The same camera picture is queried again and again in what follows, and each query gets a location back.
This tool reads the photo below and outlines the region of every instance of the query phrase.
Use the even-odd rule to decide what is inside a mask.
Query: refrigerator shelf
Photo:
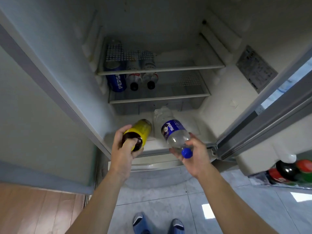
[[[216,55],[202,36],[197,41],[184,49],[163,51],[164,47],[159,46],[158,51],[138,50],[143,47],[129,47],[131,44],[110,45],[109,38],[104,39],[101,58],[99,61],[98,75],[110,74],[131,74],[146,72],[165,72],[181,70],[201,70],[224,68],[224,63]],[[134,58],[154,59],[156,68],[151,70],[120,70],[105,71],[104,64],[109,61],[128,61]]]
[[[109,103],[121,104],[207,96],[210,96],[210,93],[199,71],[169,71],[158,73],[158,82],[153,90],[143,84],[137,91],[132,91],[130,87],[119,93],[110,90]]]

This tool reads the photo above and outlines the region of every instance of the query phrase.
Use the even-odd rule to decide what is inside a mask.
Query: hand
[[[132,125],[126,125],[116,131],[112,147],[110,172],[119,175],[123,181],[130,176],[132,160],[143,152],[143,149],[131,152],[138,141],[137,138],[127,139],[123,145],[121,144],[124,132],[131,127]]]
[[[201,142],[195,135],[190,133],[191,139],[185,141],[186,145],[191,145],[193,149],[193,157],[184,158],[181,154],[177,153],[173,148],[169,151],[174,154],[186,167],[189,173],[195,177],[200,178],[205,175],[208,169],[212,166],[207,152],[206,145]]]

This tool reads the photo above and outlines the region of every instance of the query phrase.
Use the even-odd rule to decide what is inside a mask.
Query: person's left hand
[[[143,152],[143,148],[139,151],[131,152],[138,141],[137,138],[127,139],[123,145],[121,144],[124,132],[131,127],[132,125],[126,125],[116,131],[112,147],[110,171],[120,175],[123,181],[130,176],[132,160]]]

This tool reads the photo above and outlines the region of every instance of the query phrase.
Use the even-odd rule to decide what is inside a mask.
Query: refrigerator
[[[180,168],[153,120],[153,111],[167,106],[207,145],[216,166],[237,164],[252,175],[312,149],[311,6],[312,0],[0,0],[0,44],[108,161],[115,131],[145,118],[153,129],[133,173]],[[111,39],[122,43],[123,54],[108,51]],[[109,72],[105,62],[144,51],[155,60],[156,87],[113,92],[106,75],[148,70]],[[294,74],[299,80],[272,100]]]

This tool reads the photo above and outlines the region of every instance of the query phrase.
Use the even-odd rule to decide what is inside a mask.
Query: dotted pattern on shelf
[[[108,44],[105,61],[129,61],[134,59],[153,59],[150,51],[124,51],[122,44]]]
[[[201,85],[198,75],[188,74],[180,76],[173,86],[194,86],[194,85]]]

